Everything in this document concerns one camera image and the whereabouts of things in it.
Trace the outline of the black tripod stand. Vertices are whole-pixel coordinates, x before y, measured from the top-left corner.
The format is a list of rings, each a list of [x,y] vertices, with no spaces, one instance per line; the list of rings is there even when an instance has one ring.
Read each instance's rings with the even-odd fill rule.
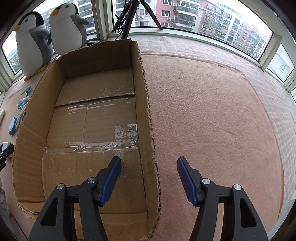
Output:
[[[113,26],[112,33],[117,33],[119,37],[122,39],[127,39],[130,29],[132,27],[133,19],[137,13],[137,8],[139,5],[142,5],[144,9],[147,11],[148,15],[152,18],[156,26],[162,30],[163,27],[161,26],[160,22],[158,21],[156,15],[152,11],[151,7],[146,1],[124,1],[123,3],[123,10],[120,15],[115,15],[116,22]]]

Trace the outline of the left penguin plush toy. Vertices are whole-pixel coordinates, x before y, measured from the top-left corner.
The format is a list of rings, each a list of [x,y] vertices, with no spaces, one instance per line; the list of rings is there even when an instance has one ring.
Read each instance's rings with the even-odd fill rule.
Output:
[[[42,15],[36,11],[23,15],[13,31],[16,33],[20,69],[26,81],[45,70],[52,59],[50,31],[45,27]]]

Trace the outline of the clear blue eye-drop bottle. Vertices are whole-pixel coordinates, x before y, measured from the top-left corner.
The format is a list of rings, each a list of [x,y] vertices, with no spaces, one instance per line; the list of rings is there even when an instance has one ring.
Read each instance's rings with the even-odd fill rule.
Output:
[[[17,109],[21,110],[28,103],[29,100],[29,96],[22,98],[17,104]]]

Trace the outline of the round blue case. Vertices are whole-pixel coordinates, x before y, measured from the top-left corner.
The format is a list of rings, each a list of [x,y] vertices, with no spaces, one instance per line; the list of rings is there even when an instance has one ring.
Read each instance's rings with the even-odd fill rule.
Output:
[[[17,118],[16,117],[13,117],[13,119],[11,120],[10,124],[9,124],[9,130],[8,130],[8,133],[10,135],[14,135],[15,132],[16,132],[16,123],[17,123]]]

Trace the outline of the white tube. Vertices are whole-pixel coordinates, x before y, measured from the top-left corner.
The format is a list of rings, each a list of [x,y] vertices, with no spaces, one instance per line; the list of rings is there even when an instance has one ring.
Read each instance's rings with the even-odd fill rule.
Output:
[[[3,117],[4,117],[4,115],[5,115],[5,110],[4,109],[2,109],[1,111],[0,111],[0,124],[2,123],[2,121],[3,121]]]

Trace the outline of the brown cardboard box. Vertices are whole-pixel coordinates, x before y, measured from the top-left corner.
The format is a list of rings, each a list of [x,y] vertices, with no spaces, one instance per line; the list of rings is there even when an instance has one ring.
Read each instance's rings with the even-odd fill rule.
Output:
[[[147,83],[132,40],[70,52],[39,78],[16,138],[19,207],[36,219],[57,184],[80,184],[114,156],[121,172],[100,208],[107,237],[148,240],[160,218],[160,183]]]

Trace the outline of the right penguin plush toy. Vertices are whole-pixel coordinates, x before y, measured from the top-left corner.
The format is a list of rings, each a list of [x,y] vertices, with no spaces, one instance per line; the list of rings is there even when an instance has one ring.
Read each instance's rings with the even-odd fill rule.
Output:
[[[58,55],[78,50],[86,44],[86,28],[89,21],[81,17],[73,3],[63,3],[56,7],[49,17],[50,37]]]

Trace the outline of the teal plastic clip tool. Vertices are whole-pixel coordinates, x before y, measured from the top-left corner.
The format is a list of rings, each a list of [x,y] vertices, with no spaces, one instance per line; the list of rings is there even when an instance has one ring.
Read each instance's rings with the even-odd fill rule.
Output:
[[[21,95],[25,94],[26,97],[27,97],[27,96],[30,95],[31,91],[32,91],[32,87],[29,86],[29,87],[27,87],[27,88],[21,93]]]

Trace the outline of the penguin plush toy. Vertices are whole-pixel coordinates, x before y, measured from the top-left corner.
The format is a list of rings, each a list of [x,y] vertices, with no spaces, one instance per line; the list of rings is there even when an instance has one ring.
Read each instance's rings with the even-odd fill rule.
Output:
[[[81,17],[73,3],[63,3],[56,7],[49,17],[50,37],[58,55],[78,50],[86,44],[86,28],[89,21]]]
[[[16,33],[20,69],[26,81],[45,70],[52,59],[50,31],[45,27],[42,15],[36,11],[23,15],[13,31]]]

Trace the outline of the checkered pink cloth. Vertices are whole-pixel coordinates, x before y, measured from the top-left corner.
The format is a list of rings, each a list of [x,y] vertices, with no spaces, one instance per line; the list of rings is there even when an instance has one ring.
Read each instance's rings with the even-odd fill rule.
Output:
[[[244,73],[262,101],[273,125],[284,172],[283,208],[295,192],[295,101],[285,88],[271,75],[254,63],[222,48],[170,36],[138,35],[142,53],[165,53],[208,59],[234,67]]]

